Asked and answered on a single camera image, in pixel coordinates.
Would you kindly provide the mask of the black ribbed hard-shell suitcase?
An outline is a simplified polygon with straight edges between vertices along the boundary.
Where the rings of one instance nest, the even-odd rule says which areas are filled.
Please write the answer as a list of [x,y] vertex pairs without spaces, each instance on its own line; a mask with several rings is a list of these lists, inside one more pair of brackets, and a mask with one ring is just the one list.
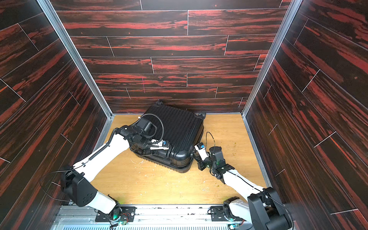
[[146,110],[144,119],[154,125],[149,131],[152,139],[165,141],[168,149],[154,150],[130,142],[130,150],[147,161],[185,173],[194,160],[195,145],[202,139],[205,118],[205,112],[195,113],[157,101]]

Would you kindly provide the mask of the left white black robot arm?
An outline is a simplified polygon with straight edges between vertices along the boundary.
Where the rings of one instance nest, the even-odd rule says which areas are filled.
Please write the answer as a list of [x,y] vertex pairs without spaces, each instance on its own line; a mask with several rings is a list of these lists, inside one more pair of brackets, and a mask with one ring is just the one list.
[[137,147],[143,154],[151,155],[156,150],[167,151],[170,144],[163,137],[154,139],[150,130],[157,126],[145,116],[130,126],[115,128],[109,140],[96,151],[73,166],[65,166],[60,170],[61,190],[78,207],[88,206],[107,215],[110,220],[121,216],[121,205],[118,201],[99,192],[91,181],[119,154],[125,150]]

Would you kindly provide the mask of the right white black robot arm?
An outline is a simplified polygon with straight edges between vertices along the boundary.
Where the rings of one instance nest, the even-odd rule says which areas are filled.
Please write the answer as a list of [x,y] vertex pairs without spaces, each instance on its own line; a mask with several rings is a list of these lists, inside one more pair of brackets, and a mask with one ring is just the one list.
[[213,221],[229,221],[230,230],[294,229],[293,218],[275,189],[263,188],[243,177],[226,163],[220,146],[213,146],[207,151],[201,142],[195,145],[195,150],[199,170],[208,169],[213,177],[247,199],[243,201],[234,196],[221,206],[211,206],[209,211]]

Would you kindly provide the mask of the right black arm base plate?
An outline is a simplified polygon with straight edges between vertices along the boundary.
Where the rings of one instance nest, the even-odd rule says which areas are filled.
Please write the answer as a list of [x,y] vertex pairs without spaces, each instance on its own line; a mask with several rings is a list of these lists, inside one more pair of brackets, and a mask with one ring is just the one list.
[[241,216],[234,215],[230,208],[226,205],[210,206],[208,214],[212,221],[249,221],[251,219],[250,213],[241,214]]

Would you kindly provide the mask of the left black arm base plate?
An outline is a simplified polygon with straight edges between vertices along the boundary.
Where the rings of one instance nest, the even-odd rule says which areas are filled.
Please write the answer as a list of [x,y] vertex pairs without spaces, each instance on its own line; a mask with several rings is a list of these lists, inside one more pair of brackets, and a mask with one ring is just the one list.
[[97,212],[95,222],[106,222],[106,223],[129,223],[134,221],[136,207],[131,206],[120,206],[115,207],[110,213],[105,214],[101,211]]

